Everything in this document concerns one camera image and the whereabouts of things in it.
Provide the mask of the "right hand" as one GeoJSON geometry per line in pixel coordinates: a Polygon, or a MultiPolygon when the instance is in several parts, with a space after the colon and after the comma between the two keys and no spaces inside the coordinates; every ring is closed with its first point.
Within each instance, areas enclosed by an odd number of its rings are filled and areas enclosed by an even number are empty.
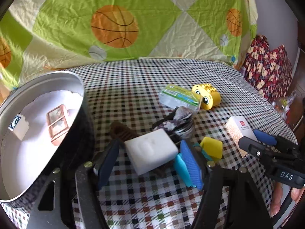
{"type": "MultiPolygon", "coordinates": [[[[292,188],[292,191],[291,191],[292,200],[297,204],[300,201],[303,193],[304,193],[304,188],[302,188],[302,189],[292,188]]],[[[270,216],[271,217],[275,216],[280,211],[282,196],[283,196],[282,184],[279,182],[276,182],[274,192],[272,195],[272,202],[270,205],[270,216]]]]}

